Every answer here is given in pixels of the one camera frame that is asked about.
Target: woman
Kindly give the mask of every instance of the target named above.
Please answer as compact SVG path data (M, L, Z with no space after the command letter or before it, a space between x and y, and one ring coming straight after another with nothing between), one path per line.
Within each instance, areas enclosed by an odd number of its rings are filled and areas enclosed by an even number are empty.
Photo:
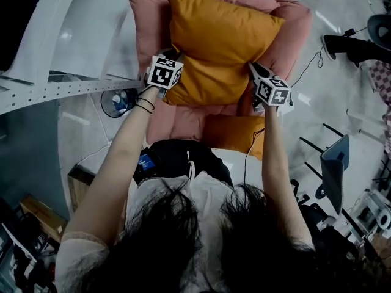
M234 189L221 161L197 143L199 149L189 151L184 162L177 159L186 174L146 179L128 197L157 94L158 88L151 87L140 96L68 224L57 256L58 291L234 293L333 287L335 277L327 276L325 260L313 250L293 195L274 107L266 107L265 115L265 194L245 184ZM186 152L185 144L169 146L181 151L180 157ZM126 231L114 245L127 197Z

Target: black wire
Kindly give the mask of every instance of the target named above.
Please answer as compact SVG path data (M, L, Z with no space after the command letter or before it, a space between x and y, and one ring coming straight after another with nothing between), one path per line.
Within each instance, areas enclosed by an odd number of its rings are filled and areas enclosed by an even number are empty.
M145 109L149 114L152 114L150 110L147 110L144 106L141 106L140 104L136 104L136 106L141 107L142 109Z
M249 151L248 151L247 154L246 154L246 157L244 158L244 177L243 177L243 184L246 184L247 157L248 157L248 155L250 154L250 151L251 151L251 149L252 149L252 147L253 147L253 145L254 145L256 139L257 139L257 134L263 133L264 130L265 130L265 129L262 128L261 130L255 131L255 132L252 134L252 144L251 144L251 146L250 146L250 148L249 148Z
M368 26L365 26L363 29L360 29L359 31L355 31L354 33L356 34L356 33L363 31L364 29L367 29L367 28L368 28Z
M152 102L150 102L150 101L148 101L147 99L143 99L143 98L137 98L137 101L139 101L139 100L142 100L142 101L148 102L148 103L151 105L151 107L152 107L152 110L154 110L154 109L155 109L155 106L153 105L153 103L152 103Z
M308 70L308 67L310 67L310 64L312 63L312 61L316 58L316 56L319 54L319 61L318 61L318 68L322 68L323 67L323 57L322 57L322 50L324 49L324 47L328 44L328 42L326 42L322 48L320 48L320 50L315 53L315 55L313 56L313 58L311 59L311 61L308 63L307 67L305 68L305 70L301 73L299 79L291 86L291 89L294 87L294 85L296 85L300 79L301 79L301 76L303 76L303 74L305 73L306 70Z

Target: pink armchair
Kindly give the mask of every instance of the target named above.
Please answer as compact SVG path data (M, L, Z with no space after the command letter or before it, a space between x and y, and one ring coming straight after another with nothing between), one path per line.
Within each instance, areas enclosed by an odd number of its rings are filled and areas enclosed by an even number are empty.
M312 21L310 9L292 0L223 0L285 18L276 39L259 62L283 79L288 79ZM130 0L136 22L137 55L140 74L144 74L154 54L171 47L168 0ZM147 131L149 144L164 139L200 140L209 114L252 115L250 90L238 104L226 106L170 106L161 100Z

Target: white shirt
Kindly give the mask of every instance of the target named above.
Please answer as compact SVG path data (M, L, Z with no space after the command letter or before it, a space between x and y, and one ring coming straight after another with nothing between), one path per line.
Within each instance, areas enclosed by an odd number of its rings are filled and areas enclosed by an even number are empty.
M193 293L210 289L203 271L206 272L208 281L214 290L226 291L219 262L222 250L220 208L231 194L232 188L205 172L201 172L195 178L190 175L190 179L187 176L181 176L166 178L165 181L170 187L180 187L187 182L181 192L194 202L198 210L202 243L202 248L197 254L199 263L196 264L196 268L199 270L195 270L196 279L187 285L185 292ZM136 190L129 193L126 226L146 199L156 190L165 190L160 178L147 179L140 183ZM92 266L109 253L104 242L88 234L73 233L73 236L68 235L64 239L56 261L56 287L59 293L74 291L73 284L77 283Z

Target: cardboard box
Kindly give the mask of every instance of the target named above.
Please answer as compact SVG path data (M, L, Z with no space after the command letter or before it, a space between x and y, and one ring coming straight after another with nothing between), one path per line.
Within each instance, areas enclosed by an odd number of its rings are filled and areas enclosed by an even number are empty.
M69 191L71 195L72 208L76 211L83 201L86 193L94 179L91 174L82 167L74 167L68 174Z
M32 195L28 195L24 200L20 201L20 206L24 212L30 212L36 216L44 233L58 243L61 242L62 234L67 225L67 221L64 218L57 215L51 208L38 201Z

